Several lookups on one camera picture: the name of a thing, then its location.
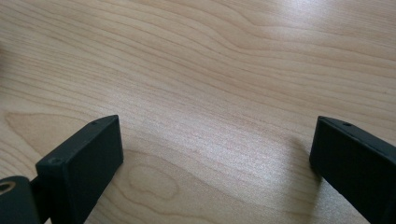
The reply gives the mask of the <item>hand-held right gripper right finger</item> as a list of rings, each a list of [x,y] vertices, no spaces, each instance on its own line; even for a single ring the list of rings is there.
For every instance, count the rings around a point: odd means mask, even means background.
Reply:
[[[348,122],[318,117],[309,161],[371,224],[396,224],[396,147]]]

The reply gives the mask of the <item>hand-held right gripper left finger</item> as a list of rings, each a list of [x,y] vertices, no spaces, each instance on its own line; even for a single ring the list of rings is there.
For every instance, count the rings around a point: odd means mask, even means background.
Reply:
[[[40,219],[83,224],[122,163],[119,117],[88,123],[35,165]]]

